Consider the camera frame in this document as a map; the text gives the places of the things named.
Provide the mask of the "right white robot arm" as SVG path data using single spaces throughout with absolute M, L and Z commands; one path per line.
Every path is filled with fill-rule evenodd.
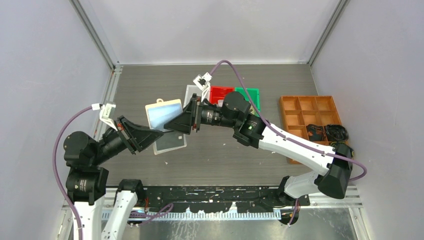
M 228 93 L 222 106 L 200 101 L 193 94 L 182 113 L 166 122 L 164 128 L 186 135 L 199 131 L 201 125 L 231 128 L 238 143 L 281 154 L 309 167 L 312 170 L 309 173 L 281 180 L 277 198 L 283 205 L 314 193 L 334 199 L 346 196 L 353 170 L 348 146 L 341 144 L 334 148 L 298 137 L 252 114 L 250 108 L 251 104 L 237 91 Z

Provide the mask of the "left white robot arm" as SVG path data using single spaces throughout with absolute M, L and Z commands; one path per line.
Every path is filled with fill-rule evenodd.
M 160 130 L 135 124 L 124 116 L 114 124 L 114 127 L 107 128 L 99 141 L 83 131 L 75 131 L 64 140 L 63 158 L 69 167 L 65 188 L 67 202 L 73 207 L 75 240 L 121 238 L 131 208 L 141 206 L 146 200 L 141 180 L 123 179 L 116 192 L 123 199 L 116 200 L 106 229 L 102 229 L 109 171 L 101 165 L 126 150 L 131 154 L 142 152 L 164 135 Z

